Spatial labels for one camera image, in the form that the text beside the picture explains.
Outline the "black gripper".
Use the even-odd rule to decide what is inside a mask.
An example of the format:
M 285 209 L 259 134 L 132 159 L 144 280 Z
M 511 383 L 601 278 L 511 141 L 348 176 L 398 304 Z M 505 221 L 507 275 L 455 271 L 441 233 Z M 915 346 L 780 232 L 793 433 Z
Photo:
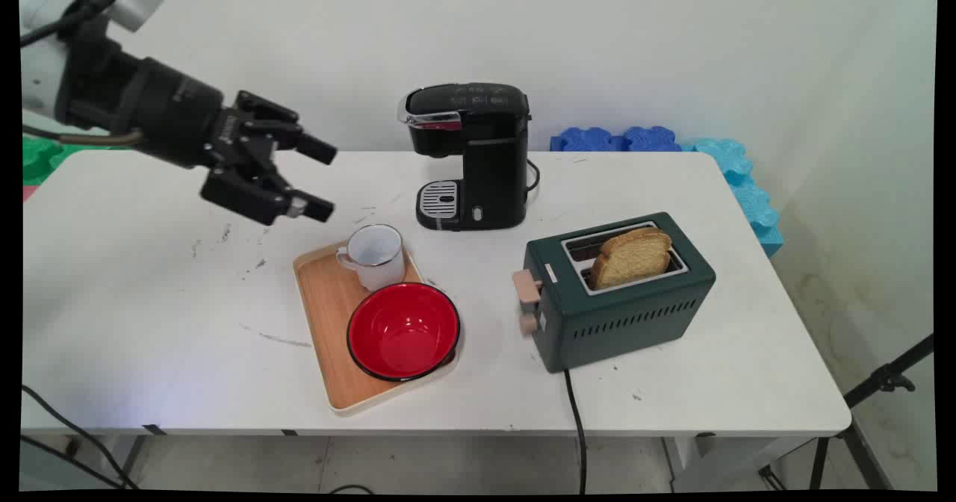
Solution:
M 250 91 L 231 104 L 224 93 L 152 58 L 133 77 L 133 128 L 138 152 L 178 167 L 210 172 L 200 189 L 206 202 L 265 226 L 282 216 L 325 223 L 335 204 L 274 178 L 273 154 L 294 150 L 325 165 L 338 149 L 299 124 L 296 111 Z

